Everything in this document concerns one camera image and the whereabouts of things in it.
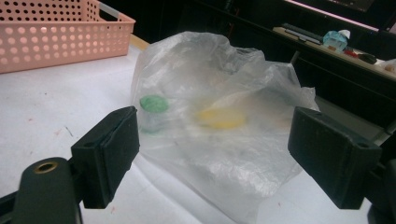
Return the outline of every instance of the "screw hole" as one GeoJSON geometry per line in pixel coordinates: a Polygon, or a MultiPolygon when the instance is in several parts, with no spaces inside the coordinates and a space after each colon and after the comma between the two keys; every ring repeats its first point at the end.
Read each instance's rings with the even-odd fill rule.
{"type": "Polygon", "coordinates": [[[51,171],[53,171],[57,166],[58,166],[58,162],[56,162],[56,161],[44,162],[44,163],[42,163],[42,164],[39,164],[39,165],[35,168],[35,174],[37,174],[37,175],[42,175],[42,174],[51,172],[51,171]]]}

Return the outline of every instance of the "pink plastic basket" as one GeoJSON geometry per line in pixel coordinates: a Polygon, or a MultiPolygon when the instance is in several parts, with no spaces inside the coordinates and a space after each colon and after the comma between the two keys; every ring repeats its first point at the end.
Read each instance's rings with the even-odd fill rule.
{"type": "Polygon", "coordinates": [[[125,55],[133,29],[96,0],[0,0],[0,73],[125,55]]]}

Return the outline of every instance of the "basket hole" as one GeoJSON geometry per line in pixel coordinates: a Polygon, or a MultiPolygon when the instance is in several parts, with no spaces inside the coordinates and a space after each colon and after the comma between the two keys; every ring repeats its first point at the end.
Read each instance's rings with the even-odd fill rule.
{"type": "Polygon", "coordinates": [[[36,36],[33,36],[32,37],[32,42],[36,44],[38,42],[38,38],[36,36]]]}
{"type": "Polygon", "coordinates": [[[7,27],[6,28],[6,34],[12,35],[12,33],[14,33],[14,30],[12,28],[10,28],[10,27],[7,27]]]}
{"type": "Polygon", "coordinates": [[[29,63],[32,59],[30,58],[29,55],[24,56],[23,58],[27,63],[29,63]]]}
{"type": "Polygon", "coordinates": [[[29,29],[29,31],[30,31],[31,34],[34,35],[34,34],[37,32],[37,29],[36,29],[35,27],[31,27],[31,28],[29,29]]]}
{"type": "Polygon", "coordinates": [[[15,39],[14,38],[9,38],[8,39],[8,44],[10,44],[10,45],[13,45],[13,44],[15,44],[15,39]]]}
{"type": "Polygon", "coordinates": [[[1,59],[1,63],[2,63],[2,64],[8,64],[7,58],[2,58],[2,59],[1,59]]]}
{"type": "Polygon", "coordinates": [[[12,58],[12,62],[14,62],[14,63],[19,63],[21,60],[20,60],[20,58],[19,57],[13,57],[12,58]]]}
{"type": "Polygon", "coordinates": [[[18,53],[17,48],[11,48],[10,51],[11,51],[11,53],[13,53],[13,54],[17,54],[17,53],[18,53]]]}
{"type": "Polygon", "coordinates": [[[21,37],[20,41],[22,44],[27,44],[27,38],[26,37],[21,37]]]}

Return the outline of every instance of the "blue bottle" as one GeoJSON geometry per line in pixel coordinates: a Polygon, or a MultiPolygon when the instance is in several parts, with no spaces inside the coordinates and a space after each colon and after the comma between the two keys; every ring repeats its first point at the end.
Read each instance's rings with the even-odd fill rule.
{"type": "Polygon", "coordinates": [[[347,30],[339,32],[329,31],[325,36],[323,36],[323,45],[325,47],[333,47],[335,51],[341,52],[346,48],[349,36],[350,32],[347,30]]]}

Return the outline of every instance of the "yellow object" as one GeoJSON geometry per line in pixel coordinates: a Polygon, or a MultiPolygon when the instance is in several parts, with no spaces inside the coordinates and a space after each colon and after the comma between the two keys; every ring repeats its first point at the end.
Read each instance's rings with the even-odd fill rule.
{"type": "Polygon", "coordinates": [[[232,129],[246,123],[246,116],[232,108],[207,109],[196,114],[200,123],[215,129],[232,129]]]}

